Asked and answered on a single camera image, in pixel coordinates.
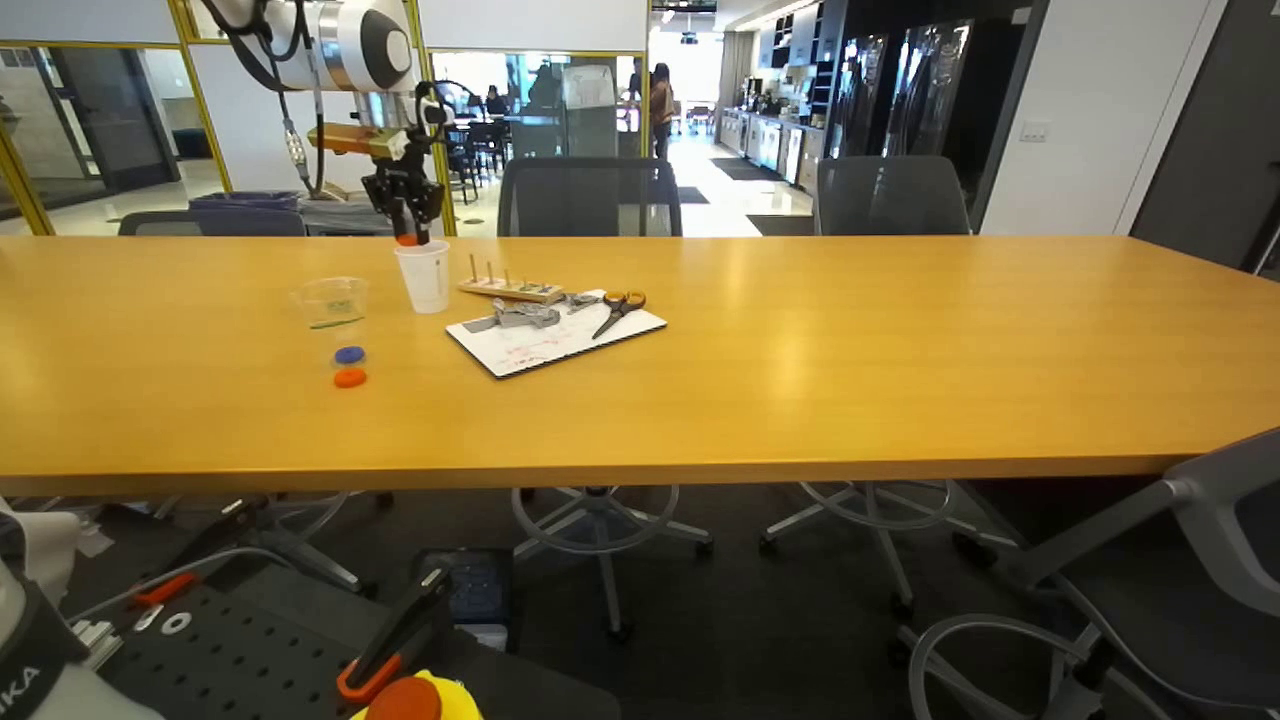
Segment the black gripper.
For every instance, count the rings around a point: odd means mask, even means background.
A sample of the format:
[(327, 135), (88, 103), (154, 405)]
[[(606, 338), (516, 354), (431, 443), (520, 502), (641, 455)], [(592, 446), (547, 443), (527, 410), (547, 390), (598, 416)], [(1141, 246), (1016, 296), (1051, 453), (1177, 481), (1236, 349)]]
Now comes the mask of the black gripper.
[(444, 186), (430, 177), (430, 150), (407, 147), (401, 154), (377, 154), (366, 177), (367, 202), (394, 220), (394, 239), (407, 246), (407, 222), (422, 230), (422, 242), (442, 239), (442, 202)]

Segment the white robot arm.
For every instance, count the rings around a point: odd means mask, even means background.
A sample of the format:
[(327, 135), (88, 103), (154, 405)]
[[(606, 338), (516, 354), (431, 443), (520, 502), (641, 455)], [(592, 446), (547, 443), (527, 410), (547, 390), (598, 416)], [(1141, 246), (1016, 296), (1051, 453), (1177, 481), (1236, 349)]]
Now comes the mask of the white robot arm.
[[(423, 108), (431, 84), (415, 71), (406, 0), (200, 0), (240, 66), (278, 97), (283, 147), (314, 195), (326, 154), (366, 154), (367, 202), (401, 246), (423, 246), (444, 202), (430, 170), (442, 114)], [(390, 123), (326, 111), (327, 91), (398, 99)]]

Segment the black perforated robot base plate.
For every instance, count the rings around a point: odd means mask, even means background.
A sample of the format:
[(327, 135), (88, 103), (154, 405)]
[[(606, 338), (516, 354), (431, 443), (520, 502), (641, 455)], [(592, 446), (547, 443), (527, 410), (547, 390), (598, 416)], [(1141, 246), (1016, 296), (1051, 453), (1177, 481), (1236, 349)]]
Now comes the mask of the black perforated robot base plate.
[(341, 720), (336, 672), (383, 603), (291, 569), (193, 586), (105, 664), (105, 681), (165, 720)]

